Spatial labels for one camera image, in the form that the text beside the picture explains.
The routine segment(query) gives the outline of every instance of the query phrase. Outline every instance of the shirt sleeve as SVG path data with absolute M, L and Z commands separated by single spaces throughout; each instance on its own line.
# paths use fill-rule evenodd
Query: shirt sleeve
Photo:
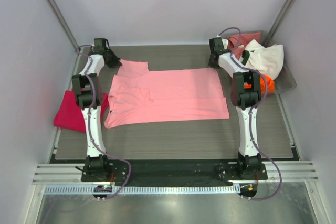
M 120 60 L 122 66 L 119 68 L 118 76 L 137 78 L 148 73 L 148 63 L 130 60 Z

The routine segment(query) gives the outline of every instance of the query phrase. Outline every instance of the folded shirt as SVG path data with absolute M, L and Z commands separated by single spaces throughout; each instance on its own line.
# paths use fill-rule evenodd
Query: folded shirt
M 109 92 L 105 127 L 229 118 L 215 69 L 149 71 L 147 62 L 121 63 Z

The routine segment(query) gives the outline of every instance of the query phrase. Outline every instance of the white cloth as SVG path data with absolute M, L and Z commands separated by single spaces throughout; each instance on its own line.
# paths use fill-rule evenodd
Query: white cloth
M 254 39 L 246 46 L 245 50 L 250 52 L 246 63 L 247 68 L 257 69 L 272 80 L 278 77 L 284 65 L 283 45 L 265 48 Z

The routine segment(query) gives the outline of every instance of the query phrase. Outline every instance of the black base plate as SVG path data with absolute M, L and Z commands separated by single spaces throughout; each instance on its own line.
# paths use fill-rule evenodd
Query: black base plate
M 114 181 L 116 184 L 124 182 L 128 174 L 128 165 L 123 162 L 118 162 L 116 165 L 110 165 L 111 174 L 84 174 L 82 173 L 82 182 L 110 182 Z
M 224 164 L 216 167 L 216 171 L 218 172 L 218 177 L 222 181 L 230 181 L 230 180 L 256 180 L 255 172 L 245 173 L 243 175 L 237 169 L 236 164 Z M 264 164 L 261 164 L 260 171 L 257 172 L 259 180 L 267 180 L 267 171 Z
M 296 149 L 292 148 L 294 158 L 276 158 L 275 161 L 298 161 Z M 128 186 L 151 186 L 151 187 L 198 187 L 198 186 L 222 186 L 215 167 L 235 166 L 237 159 L 131 159 L 132 174 Z M 112 169 L 119 167 L 128 170 L 128 166 L 118 160 L 109 160 Z M 52 155 L 51 164 L 78 164 L 84 160 L 55 159 Z M 121 186 L 124 177 L 115 179 L 115 184 Z

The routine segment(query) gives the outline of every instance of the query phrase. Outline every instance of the white wall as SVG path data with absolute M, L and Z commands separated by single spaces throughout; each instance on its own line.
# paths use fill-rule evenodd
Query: white wall
M 56 0 L 79 44 L 208 43 L 228 26 L 269 30 L 285 0 Z
M 313 161 L 333 213 L 336 209 L 335 3 L 335 0 L 296 0 L 275 37 L 277 43 L 284 44 L 288 66 L 297 81 L 297 88 L 283 96 L 296 143 L 301 156 Z
M 46 0 L 0 0 L 0 216 L 23 223 L 75 54 Z

